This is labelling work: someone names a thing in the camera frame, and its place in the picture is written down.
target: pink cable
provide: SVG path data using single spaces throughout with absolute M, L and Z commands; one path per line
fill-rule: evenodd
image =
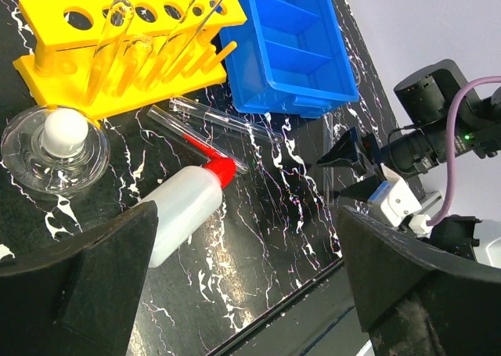
M 447 127 L 445 128 L 445 156 L 447 159 L 447 189 L 445 191 L 445 199 L 442 208 L 437 215 L 426 225 L 433 227 L 447 217 L 452 205 L 452 198 L 454 197 L 454 190 L 456 189 L 456 154 L 454 148 L 454 140 L 456 133 L 456 117 L 460 109 L 461 101 L 467 93 L 479 85 L 485 84 L 499 84 L 501 83 L 501 76 L 483 77 L 475 81 L 468 82 L 461 90 L 459 90 L 452 101 L 449 114 L 447 115 Z

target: red nozzle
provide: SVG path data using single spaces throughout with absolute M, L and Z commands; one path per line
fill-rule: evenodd
M 225 188 L 235 176 L 236 166 L 233 159 L 224 158 L 208 144 L 197 141 L 191 135 L 183 135 L 183 137 L 186 141 L 211 158 L 211 161 L 205 164 L 204 168 L 214 172 L 221 182 L 221 188 Z

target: gray wall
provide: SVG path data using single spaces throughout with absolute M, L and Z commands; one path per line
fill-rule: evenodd
M 501 0 L 348 0 L 400 125 L 409 124 L 392 89 L 413 71 L 454 59 L 468 79 L 501 74 Z M 493 85 L 478 88 L 492 94 Z M 501 220 L 501 157 L 457 161 L 451 213 Z M 445 193 L 445 165 L 421 177 Z

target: red bottle cap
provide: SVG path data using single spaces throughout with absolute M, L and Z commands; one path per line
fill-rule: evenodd
M 198 142 L 196 139 L 190 135 L 183 135 L 186 141 L 190 142 L 192 145 L 197 147 L 205 155 L 211 158 L 211 161 L 204 165 L 206 170 L 210 170 L 218 176 L 221 182 L 221 188 L 225 188 L 233 179 L 236 172 L 236 165 L 233 159 L 224 158 L 223 156 L 216 153 L 209 145 L 204 145 Z

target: squeeze bottle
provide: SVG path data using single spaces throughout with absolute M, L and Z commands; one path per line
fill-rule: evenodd
M 150 268 L 163 264 L 221 206 L 222 189 L 236 172 L 232 159 L 220 156 L 188 135 L 184 137 L 211 161 L 202 167 L 184 167 L 142 199 L 141 202 L 154 201 L 158 213 Z

